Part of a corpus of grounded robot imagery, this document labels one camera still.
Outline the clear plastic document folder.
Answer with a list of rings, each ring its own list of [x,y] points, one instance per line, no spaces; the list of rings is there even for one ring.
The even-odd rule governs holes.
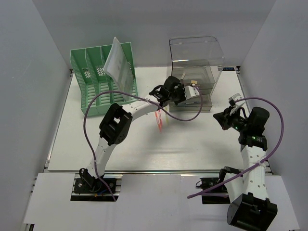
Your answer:
[[[121,43],[116,37],[113,39],[103,71],[112,78],[121,92],[132,94],[134,77]]]

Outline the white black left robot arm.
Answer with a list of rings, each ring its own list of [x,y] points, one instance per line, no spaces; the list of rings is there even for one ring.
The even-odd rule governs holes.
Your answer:
[[[115,147],[124,141],[130,125],[136,119],[158,111],[170,102],[179,104],[198,92],[192,86],[184,86],[179,79],[169,76],[163,85],[158,85],[149,92],[146,98],[138,99],[129,104],[112,104],[99,125],[99,142],[94,151],[94,157],[86,168],[79,170],[79,175],[85,181],[85,186],[91,192],[97,192],[102,186],[107,162]]]

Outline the clear acrylic drawer cabinet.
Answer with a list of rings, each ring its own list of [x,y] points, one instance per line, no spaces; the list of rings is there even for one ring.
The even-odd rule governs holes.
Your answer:
[[[171,75],[182,84],[197,81],[200,96],[188,99],[178,105],[171,103],[171,112],[197,112],[203,102],[202,111],[212,108],[211,95],[224,67],[224,53],[218,39],[212,35],[186,36],[169,40],[172,61]]]

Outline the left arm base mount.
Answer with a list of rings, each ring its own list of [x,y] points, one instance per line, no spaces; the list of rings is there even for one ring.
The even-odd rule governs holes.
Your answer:
[[[115,202],[119,197],[120,179],[102,178],[110,188],[99,179],[90,175],[87,169],[81,168],[75,177],[70,201],[80,202]]]

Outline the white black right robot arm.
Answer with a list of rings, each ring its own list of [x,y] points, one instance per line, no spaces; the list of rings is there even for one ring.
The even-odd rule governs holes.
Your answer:
[[[245,231],[266,231],[278,213],[277,205],[270,201],[266,167],[261,162],[268,149],[263,132],[269,116],[269,112],[260,107],[254,107],[247,118],[232,107],[213,115],[223,130],[233,128],[239,132],[244,170],[224,167],[217,185],[229,196],[227,223]]]

